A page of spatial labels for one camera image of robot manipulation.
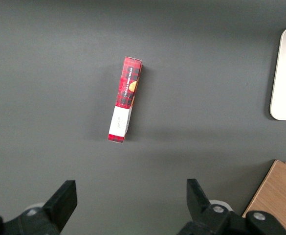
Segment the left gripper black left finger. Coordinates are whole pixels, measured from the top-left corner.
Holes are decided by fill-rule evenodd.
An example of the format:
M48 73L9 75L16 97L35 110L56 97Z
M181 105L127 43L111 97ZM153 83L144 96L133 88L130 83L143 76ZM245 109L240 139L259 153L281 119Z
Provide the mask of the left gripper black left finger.
M77 206L76 182L65 181L41 207L31 207L4 224L6 235L59 235Z

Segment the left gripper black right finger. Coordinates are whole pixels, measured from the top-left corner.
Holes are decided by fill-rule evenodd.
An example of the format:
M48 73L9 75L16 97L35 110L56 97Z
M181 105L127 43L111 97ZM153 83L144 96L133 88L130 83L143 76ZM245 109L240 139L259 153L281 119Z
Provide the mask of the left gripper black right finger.
M220 203L210 203L199 182L188 179L186 201L192 220L179 235L247 235L245 220Z

